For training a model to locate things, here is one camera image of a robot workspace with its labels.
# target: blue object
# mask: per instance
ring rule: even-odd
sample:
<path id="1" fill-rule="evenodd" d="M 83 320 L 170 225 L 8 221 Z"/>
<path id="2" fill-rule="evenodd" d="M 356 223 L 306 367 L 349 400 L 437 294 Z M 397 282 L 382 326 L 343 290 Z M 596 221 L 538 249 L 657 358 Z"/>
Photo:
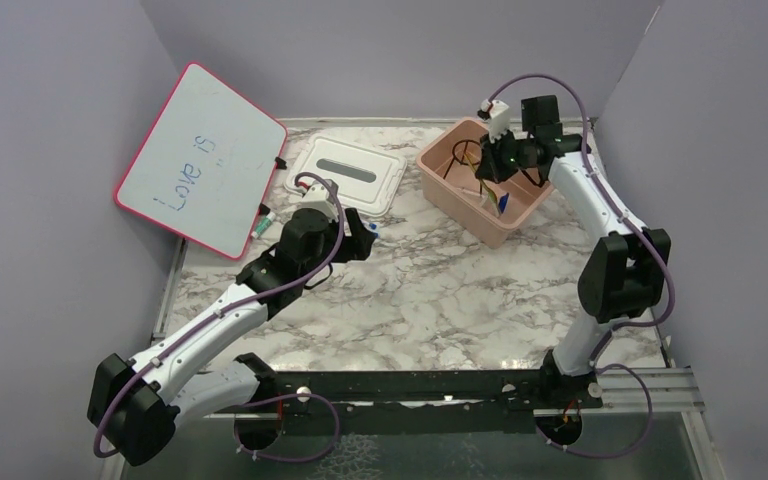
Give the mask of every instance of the blue object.
<path id="1" fill-rule="evenodd" d="M 506 193 L 502 198 L 499 199 L 499 213 L 505 213 L 505 209 L 508 208 L 508 197 L 510 196 L 510 193 Z"/>

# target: gray wall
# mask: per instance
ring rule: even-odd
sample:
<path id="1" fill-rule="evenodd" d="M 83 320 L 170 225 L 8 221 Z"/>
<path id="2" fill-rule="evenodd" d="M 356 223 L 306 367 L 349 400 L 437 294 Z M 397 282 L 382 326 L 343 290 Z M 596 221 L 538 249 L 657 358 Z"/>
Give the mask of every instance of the gray wall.
<path id="1" fill-rule="evenodd" d="M 179 69 L 204 63 L 274 115 L 457 117 L 537 71 L 600 114 L 660 0 L 142 3 Z M 526 85 L 502 98 L 557 92 Z"/>
<path id="2" fill-rule="evenodd" d="M 176 72 L 135 0 L 0 0 L 0 479 L 93 478 L 110 352 L 149 339 L 172 236 L 116 180 Z"/>
<path id="3" fill-rule="evenodd" d="M 596 125 L 611 182 L 673 237 L 667 331 L 730 478 L 768 478 L 768 2 L 667 0 Z"/>

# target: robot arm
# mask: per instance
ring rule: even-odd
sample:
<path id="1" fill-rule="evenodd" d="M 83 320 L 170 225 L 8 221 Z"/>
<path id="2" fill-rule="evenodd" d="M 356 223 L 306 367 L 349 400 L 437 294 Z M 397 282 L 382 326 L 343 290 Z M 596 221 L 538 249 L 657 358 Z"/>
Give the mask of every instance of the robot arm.
<path id="1" fill-rule="evenodd" d="M 487 121 L 488 133 L 480 140 L 476 177 L 501 183 L 522 172 L 536 186 L 551 182 L 578 213 L 594 244 L 578 281 L 583 312 L 552 358 L 561 375 L 586 375 L 593 371 L 612 329 L 639 317 L 661 298 L 663 272 L 629 223 L 643 232 L 664 262 L 670 238 L 662 229 L 649 229 L 629 211 L 589 153 L 589 165 L 585 164 L 582 137 L 564 135 L 555 96 L 522 101 L 525 138 L 516 138 L 510 130 L 510 109 L 503 102 L 485 101 L 479 116 Z M 538 179 L 531 176 L 534 170 Z M 602 177 L 599 185 L 594 175 Z"/>
<path id="2" fill-rule="evenodd" d="M 336 221 L 338 208 L 325 187 L 312 186 L 284 225 L 279 242 L 243 267 L 210 307 L 128 361 L 112 354 L 99 364 L 87 417 L 131 465 L 154 457 L 190 419 L 251 400 L 260 385 L 255 366 L 234 362 L 224 370 L 198 372 L 302 295 L 305 285 L 299 280 L 329 261 L 338 242 L 343 229 Z M 366 229 L 355 209 L 344 213 L 351 235 L 343 235 L 330 262 L 365 260 L 376 234 Z M 282 286 L 278 293 L 246 302 Z"/>

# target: pink plastic bin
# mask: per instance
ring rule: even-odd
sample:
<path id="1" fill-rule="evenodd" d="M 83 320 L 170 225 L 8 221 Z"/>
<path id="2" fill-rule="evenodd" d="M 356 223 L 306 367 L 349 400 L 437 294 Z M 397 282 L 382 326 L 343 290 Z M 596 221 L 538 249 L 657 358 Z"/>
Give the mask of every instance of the pink plastic bin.
<path id="1" fill-rule="evenodd" d="M 531 212 L 552 193 L 552 186 L 546 184 L 543 188 L 537 188 L 520 174 L 498 185 L 486 182 L 499 198 L 505 193 L 511 194 L 505 213 L 496 217 L 490 210 L 480 206 L 481 200 L 478 196 L 463 193 L 461 190 L 463 188 L 478 192 L 478 180 L 468 165 L 455 162 L 444 180 L 443 174 L 452 161 L 452 145 L 466 138 L 478 141 L 485 133 L 487 129 L 484 125 L 472 118 L 464 118 L 419 152 L 416 164 L 422 172 L 422 193 L 425 198 L 479 240 L 491 248 L 497 248 L 511 232 L 519 229 Z M 463 146 L 459 145 L 458 152 L 461 152 L 462 148 Z M 470 144 L 467 151 L 474 158 L 481 158 L 481 149 L 477 145 Z M 529 173 L 533 178 L 537 178 L 536 171 Z"/>

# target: marble surface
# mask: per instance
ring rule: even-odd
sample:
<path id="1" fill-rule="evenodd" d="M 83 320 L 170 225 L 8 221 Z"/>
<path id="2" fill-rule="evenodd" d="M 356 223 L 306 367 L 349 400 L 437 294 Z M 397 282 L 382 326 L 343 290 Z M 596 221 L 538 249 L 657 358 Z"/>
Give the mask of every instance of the marble surface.
<path id="1" fill-rule="evenodd" d="M 590 242 L 558 193 L 498 249 L 490 249 L 427 202 L 416 154 L 444 131 L 433 126 L 291 129 L 292 162 L 314 133 L 397 152 L 408 169 L 366 262 L 335 265 L 316 290 L 235 341 L 208 366 L 254 352 L 276 370 L 537 368 L 579 311 L 576 281 Z M 190 245 L 167 321 L 174 332 L 204 310 L 241 267 L 276 242 L 299 197 L 273 180 L 277 215 L 239 262 Z M 654 329 L 621 331 L 600 359 L 663 367 Z"/>

